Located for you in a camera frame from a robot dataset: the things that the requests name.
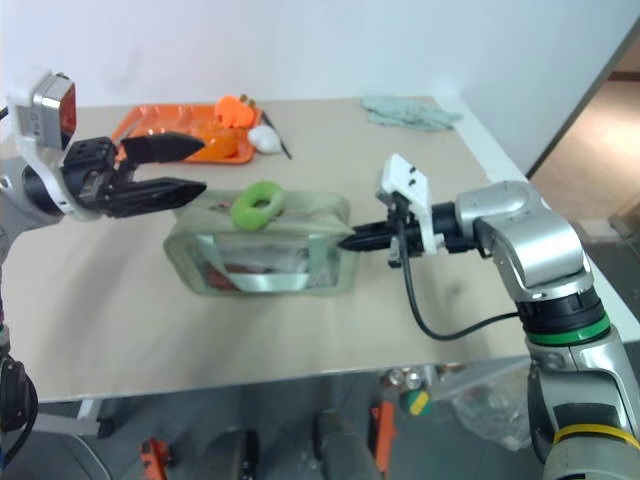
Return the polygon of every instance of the transparent pouch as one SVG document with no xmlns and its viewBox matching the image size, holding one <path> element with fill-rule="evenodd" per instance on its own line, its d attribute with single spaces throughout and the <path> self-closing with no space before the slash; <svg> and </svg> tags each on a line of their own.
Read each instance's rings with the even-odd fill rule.
<svg viewBox="0 0 640 480">
<path fill-rule="evenodd" d="M 352 233 L 338 195 L 287 192 L 282 212 L 246 232 L 231 222 L 237 191 L 207 191 L 177 211 L 164 242 L 176 272 L 194 292 L 341 293 L 353 285 L 358 254 L 338 248 Z"/>
<path fill-rule="evenodd" d="M 511 451 L 528 447 L 528 370 L 512 371 L 456 395 L 451 403 L 460 422 L 476 435 Z"/>
</svg>

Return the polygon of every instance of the green ring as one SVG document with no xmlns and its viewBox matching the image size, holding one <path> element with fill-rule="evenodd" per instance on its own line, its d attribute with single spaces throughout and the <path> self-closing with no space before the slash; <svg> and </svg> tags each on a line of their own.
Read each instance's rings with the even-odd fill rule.
<svg viewBox="0 0 640 480">
<path fill-rule="evenodd" d="M 604 317 L 596 323 L 577 330 L 563 333 L 527 333 L 527 337 L 538 345 L 571 345 L 600 335 L 609 328 L 610 324 L 609 316 L 605 313 Z"/>
<path fill-rule="evenodd" d="M 254 231 L 267 225 L 284 206 L 284 190 L 275 182 L 257 182 L 231 205 L 231 221 L 240 230 Z"/>
</svg>

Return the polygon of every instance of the white wall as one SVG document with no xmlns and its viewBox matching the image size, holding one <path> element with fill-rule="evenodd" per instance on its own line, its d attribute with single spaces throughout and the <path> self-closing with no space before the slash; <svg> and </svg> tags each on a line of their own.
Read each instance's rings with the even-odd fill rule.
<svg viewBox="0 0 640 480">
<path fill-rule="evenodd" d="M 640 13 L 637 0 L 3 3 L 5 71 L 64 71 L 79 105 L 457 91 L 523 170 Z"/>
</svg>

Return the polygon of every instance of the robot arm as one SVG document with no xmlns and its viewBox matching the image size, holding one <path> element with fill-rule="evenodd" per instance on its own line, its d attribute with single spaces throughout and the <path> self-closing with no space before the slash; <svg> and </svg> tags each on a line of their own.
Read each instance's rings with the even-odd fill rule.
<svg viewBox="0 0 640 480">
<path fill-rule="evenodd" d="M 504 182 L 463 193 L 454 203 L 431 205 L 426 177 L 394 155 L 379 183 L 387 221 L 356 227 L 342 246 L 390 248 L 389 263 L 405 270 L 419 324 L 410 256 L 445 247 L 450 253 L 476 249 L 493 258 L 517 307 L 532 359 L 529 416 L 534 447 L 546 461 L 544 478 L 637 478 L 640 389 L 571 225 L 524 182 Z"/>
<path fill-rule="evenodd" d="M 54 225 L 65 214 L 86 221 L 151 213 L 181 207 L 206 188 L 174 178 L 133 181 L 139 164 L 179 161 L 202 148 L 196 138 L 166 133 L 124 139 L 126 158 L 118 163 L 116 146 L 107 137 L 71 143 L 75 86 L 64 75 L 37 70 L 9 85 L 8 92 L 20 156 L 2 160 L 0 265 L 21 233 Z M 38 403 L 24 366 L 11 358 L 9 349 L 0 301 L 0 438 L 25 427 L 4 457 L 0 452 L 0 471 L 29 435 Z"/>
</svg>

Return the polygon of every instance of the white ball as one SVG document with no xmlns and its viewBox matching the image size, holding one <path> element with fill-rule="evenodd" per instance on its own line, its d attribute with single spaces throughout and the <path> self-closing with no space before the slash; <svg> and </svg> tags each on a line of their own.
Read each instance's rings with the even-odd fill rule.
<svg viewBox="0 0 640 480">
<path fill-rule="evenodd" d="M 258 125 L 252 128 L 249 130 L 248 138 L 249 143 L 256 147 L 260 153 L 270 154 L 282 152 L 280 137 L 276 131 L 268 125 Z"/>
</svg>

